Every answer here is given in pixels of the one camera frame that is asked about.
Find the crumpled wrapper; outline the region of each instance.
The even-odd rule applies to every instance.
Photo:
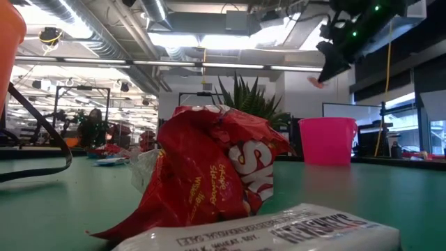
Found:
[[[275,156],[291,151],[267,120],[225,105],[177,107],[157,140],[163,149],[138,208],[93,236],[122,241],[153,227],[255,215],[272,196]]]

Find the chocolate bar wrapper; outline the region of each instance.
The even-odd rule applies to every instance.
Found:
[[[397,251],[399,230],[349,213],[301,204],[276,214],[193,227],[156,227],[114,251]]]

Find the yellow cable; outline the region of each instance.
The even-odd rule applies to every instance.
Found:
[[[42,39],[40,39],[40,34],[39,34],[39,40],[40,40],[42,43],[50,43],[50,42],[54,42],[54,41],[60,39],[61,36],[62,36],[62,34],[63,34],[63,31],[61,31],[60,34],[59,34],[56,38],[53,38],[53,39],[50,39],[50,40],[42,40]]]
[[[384,91],[384,101],[387,101],[387,91],[389,90],[389,81],[390,81],[390,57],[392,53],[392,32],[393,32],[393,21],[390,21],[390,31],[389,31],[389,47],[387,51],[387,77],[385,79],[385,91]],[[375,157],[378,155],[379,143],[381,140],[381,131],[383,130],[383,119],[381,119],[381,123],[379,126],[378,140],[376,142],[375,148]]]
[[[204,63],[204,62],[206,62],[206,48],[204,48],[203,63]],[[202,84],[205,84],[205,83],[206,83],[206,81],[205,81],[205,79],[204,79],[204,77],[205,77],[205,76],[204,76],[204,75],[205,75],[205,72],[206,72],[206,68],[203,67],[203,80],[201,81]]]

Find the pink plastic bucket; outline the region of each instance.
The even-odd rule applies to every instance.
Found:
[[[315,118],[299,121],[304,160],[312,165],[350,165],[355,119]]]

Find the green table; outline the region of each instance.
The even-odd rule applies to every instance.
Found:
[[[63,159],[1,161],[0,172],[56,167]],[[86,235],[113,227],[137,207],[141,194],[125,166],[92,167],[75,158],[59,174],[0,184],[0,250],[107,250]],[[404,250],[446,246],[446,172],[353,164],[306,167],[276,162],[274,196],[261,213],[301,202],[339,209],[401,230]]]

